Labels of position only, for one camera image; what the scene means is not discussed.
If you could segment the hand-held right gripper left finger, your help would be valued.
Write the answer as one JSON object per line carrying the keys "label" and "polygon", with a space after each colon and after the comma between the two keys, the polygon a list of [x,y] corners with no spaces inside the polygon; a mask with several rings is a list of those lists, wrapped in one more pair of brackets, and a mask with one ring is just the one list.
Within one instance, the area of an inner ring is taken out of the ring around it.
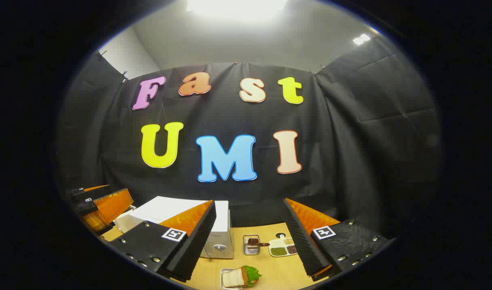
{"label": "hand-held right gripper left finger", "polygon": [[144,221],[108,245],[142,268],[186,282],[192,277],[215,219],[215,202],[209,200],[163,223]]}

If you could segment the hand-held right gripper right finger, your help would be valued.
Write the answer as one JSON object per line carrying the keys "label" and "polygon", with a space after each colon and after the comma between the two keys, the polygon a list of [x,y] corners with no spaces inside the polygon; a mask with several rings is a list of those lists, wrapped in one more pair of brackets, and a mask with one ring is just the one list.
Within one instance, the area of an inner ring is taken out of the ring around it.
{"label": "hand-held right gripper right finger", "polygon": [[282,203],[283,220],[313,281],[351,271],[393,242],[357,219],[340,222],[288,198]]}

